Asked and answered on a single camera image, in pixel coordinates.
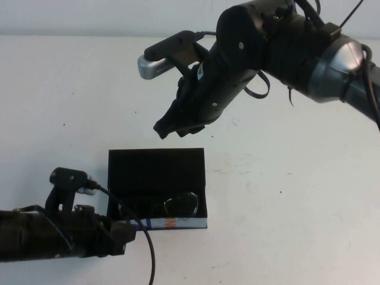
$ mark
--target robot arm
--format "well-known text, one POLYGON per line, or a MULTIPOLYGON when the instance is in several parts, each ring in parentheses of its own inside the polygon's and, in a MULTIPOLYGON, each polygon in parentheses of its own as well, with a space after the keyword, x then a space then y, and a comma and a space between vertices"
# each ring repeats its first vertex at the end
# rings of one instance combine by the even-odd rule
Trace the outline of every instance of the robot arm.
POLYGON ((176 99, 154 127, 160 137, 200 132, 261 71, 318 103, 341 100, 375 120, 378 100, 368 94, 371 86, 380 94, 380 69, 368 62, 371 50, 364 46, 364 56, 357 40, 325 24, 306 0, 296 2, 306 17, 290 0, 254 0, 226 10, 210 51, 197 43, 203 34, 190 31, 148 48, 138 61, 143 78, 172 67, 183 75, 176 99))
POLYGON ((85 172, 57 168, 50 182, 54 188, 45 208, 0 211, 0 262, 124 254, 135 239, 134 226, 95 214, 88 205, 72 210, 76 193, 96 193, 95 181, 85 172))

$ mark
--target white wall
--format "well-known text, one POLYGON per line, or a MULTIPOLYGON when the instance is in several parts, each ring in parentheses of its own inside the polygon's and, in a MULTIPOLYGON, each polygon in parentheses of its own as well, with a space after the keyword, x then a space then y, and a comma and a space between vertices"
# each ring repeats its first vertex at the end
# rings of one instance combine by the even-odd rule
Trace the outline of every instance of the white wall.
MULTIPOLYGON (((245 0, 1 0, 0 34, 167 36, 215 30, 219 15, 245 0)), ((359 0, 321 0, 325 21, 340 24, 359 0)), ((380 1, 366 0, 345 33, 380 39, 380 1)))
MULTIPOLYGON (((376 125, 348 104, 297 92, 292 107, 271 80, 267 99, 243 92, 199 134, 161 140, 153 125, 180 73, 140 78, 136 59, 155 42, 0 37, 0 209, 44 205, 57 166, 107 185, 108 149, 204 147, 209 228, 151 232, 154 285, 378 285, 376 125)), ((249 86, 260 92, 257 83, 249 86)), ((75 198, 99 214, 107 201, 75 198)), ((124 256, 1 263, 0 284, 146 285, 149 270, 139 233, 124 256)))

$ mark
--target black box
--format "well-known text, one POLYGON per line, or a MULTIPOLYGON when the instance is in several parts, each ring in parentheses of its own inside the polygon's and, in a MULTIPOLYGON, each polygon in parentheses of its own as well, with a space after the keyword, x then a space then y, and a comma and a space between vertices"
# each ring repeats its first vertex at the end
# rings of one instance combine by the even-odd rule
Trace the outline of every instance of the black box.
MULTIPOLYGON (((109 151, 109 191, 122 199, 148 229, 207 228, 205 185, 203 148, 109 151), (198 198, 198 211, 193 217, 168 217, 152 210, 184 192, 198 198)), ((125 220, 123 209, 112 200, 107 216, 125 220)))

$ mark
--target white table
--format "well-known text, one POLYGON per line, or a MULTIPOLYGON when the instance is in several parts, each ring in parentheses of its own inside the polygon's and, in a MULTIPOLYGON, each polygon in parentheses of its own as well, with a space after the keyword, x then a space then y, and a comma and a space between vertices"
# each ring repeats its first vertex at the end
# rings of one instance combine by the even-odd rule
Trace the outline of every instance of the white table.
MULTIPOLYGON (((208 229, 151 233, 155 284, 378 284, 376 126, 340 102, 294 93, 292 107, 272 80, 267 100, 242 93, 198 135, 162 141, 152 127, 179 72, 144 81, 136 65, 158 41, 0 37, 0 209, 44 205, 57 166, 106 186, 108 149, 204 147, 208 229)), ((380 42, 366 43, 380 62, 380 42)), ((106 213, 102 194, 75 202, 106 213)), ((142 233, 125 256, 0 264, 2 285, 145 285, 149 275, 142 233)))

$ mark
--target eyeglasses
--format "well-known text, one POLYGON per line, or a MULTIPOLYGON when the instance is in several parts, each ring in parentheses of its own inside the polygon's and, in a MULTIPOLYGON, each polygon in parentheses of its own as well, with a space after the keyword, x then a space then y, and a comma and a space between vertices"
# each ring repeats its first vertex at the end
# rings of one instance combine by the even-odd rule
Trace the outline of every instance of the eyeglasses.
MULTIPOLYGON (((193 192, 184 192, 173 198, 166 199, 163 202, 148 202, 143 206, 137 206, 137 208, 143 208, 140 211, 134 210, 138 217, 144 217, 148 215, 150 217, 191 218, 198 213, 199 198, 198 195, 193 192)), ((124 212, 121 205, 119 205, 119 214, 121 217, 123 217, 123 219, 126 219, 128 216, 124 212)))

